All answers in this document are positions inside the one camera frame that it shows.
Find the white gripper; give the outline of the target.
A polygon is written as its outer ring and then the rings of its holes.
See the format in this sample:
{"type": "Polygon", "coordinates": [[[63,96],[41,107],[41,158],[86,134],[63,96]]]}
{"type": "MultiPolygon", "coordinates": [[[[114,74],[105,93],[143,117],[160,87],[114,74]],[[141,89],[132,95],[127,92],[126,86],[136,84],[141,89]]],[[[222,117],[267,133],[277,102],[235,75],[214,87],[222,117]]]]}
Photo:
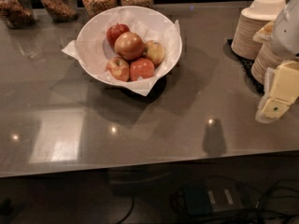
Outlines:
{"type": "MultiPolygon", "coordinates": [[[[299,59],[299,0],[290,0],[275,22],[268,22],[253,36],[258,43],[271,41],[274,54],[284,60],[299,59]]],[[[264,77],[264,96],[255,119],[271,123],[281,119],[299,98],[299,62],[284,61],[268,68],[264,77]]]]}

